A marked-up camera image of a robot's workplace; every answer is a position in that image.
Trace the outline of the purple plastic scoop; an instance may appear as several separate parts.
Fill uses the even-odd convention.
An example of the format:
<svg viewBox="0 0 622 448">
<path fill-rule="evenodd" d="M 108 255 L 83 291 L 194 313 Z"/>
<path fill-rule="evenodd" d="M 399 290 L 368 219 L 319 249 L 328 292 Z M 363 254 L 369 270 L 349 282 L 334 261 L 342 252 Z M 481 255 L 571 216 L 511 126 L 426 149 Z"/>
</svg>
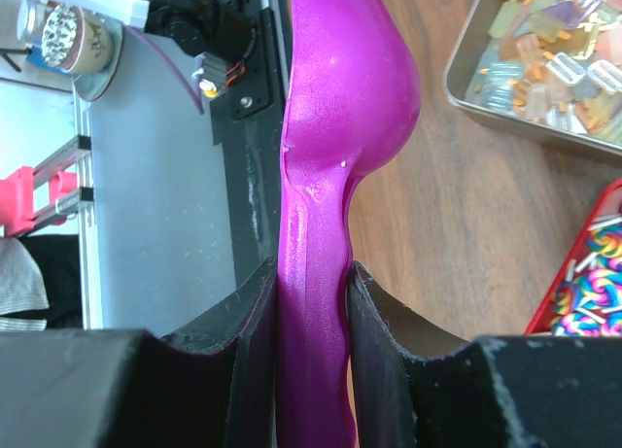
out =
<svg viewBox="0 0 622 448">
<path fill-rule="evenodd" d="M 281 447 L 351 447 L 346 276 L 351 197 L 421 110 L 419 73 L 382 0 L 291 0 L 281 138 L 276 430 Z"/>
</svg>

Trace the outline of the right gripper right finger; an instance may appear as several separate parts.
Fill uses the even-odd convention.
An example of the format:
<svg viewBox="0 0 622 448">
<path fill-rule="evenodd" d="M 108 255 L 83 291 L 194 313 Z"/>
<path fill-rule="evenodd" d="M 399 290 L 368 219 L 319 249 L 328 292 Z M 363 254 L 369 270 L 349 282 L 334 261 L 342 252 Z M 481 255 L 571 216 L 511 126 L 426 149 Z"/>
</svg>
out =
<svg viewBox="0 0 622 448">
<path fill-rule="evenodd" d="M 617 447 L 621 342 L 465 341 L 388 294 L 359 263 L 347 285 L 363 447 Z"/>
</svg>

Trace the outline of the red box of lollipops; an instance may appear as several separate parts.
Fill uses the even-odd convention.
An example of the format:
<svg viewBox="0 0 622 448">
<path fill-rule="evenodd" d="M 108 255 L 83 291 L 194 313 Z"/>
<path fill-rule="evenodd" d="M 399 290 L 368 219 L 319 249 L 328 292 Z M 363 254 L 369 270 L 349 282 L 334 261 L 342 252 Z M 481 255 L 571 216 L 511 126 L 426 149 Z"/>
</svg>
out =
<svg viewBox="0 0 622 448">
<path fill-rule="evenodd" d="M 602 192 L 526 335 L 621 334 L 621 181 Z"/>
</svg>

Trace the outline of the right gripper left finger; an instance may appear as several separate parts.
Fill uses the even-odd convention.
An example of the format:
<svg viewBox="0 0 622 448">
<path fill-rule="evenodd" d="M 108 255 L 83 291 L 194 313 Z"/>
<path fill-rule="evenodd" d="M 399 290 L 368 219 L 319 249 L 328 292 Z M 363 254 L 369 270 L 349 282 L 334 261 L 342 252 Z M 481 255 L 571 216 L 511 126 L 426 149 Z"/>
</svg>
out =
<svg viewBox="0 0 622 448">
<path fill-rule="evenodd" d="M 268 447 L 276 264 L 162 337 L 59 329 L 1 336 L 5 447 Z"/>
</svg>

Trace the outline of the silver tin of gummies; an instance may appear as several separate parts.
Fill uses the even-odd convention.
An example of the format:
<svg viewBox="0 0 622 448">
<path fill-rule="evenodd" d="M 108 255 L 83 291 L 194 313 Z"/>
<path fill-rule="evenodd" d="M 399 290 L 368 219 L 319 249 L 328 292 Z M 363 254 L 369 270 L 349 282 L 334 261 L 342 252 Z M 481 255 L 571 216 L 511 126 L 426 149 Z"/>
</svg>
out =
<svg viewBox="0 0 622 448">
<path fill-rule="evenodd" d="M 474 0 L 448 101 L 494 129 L 621 157 L 621 0 Z"/>
</svg>

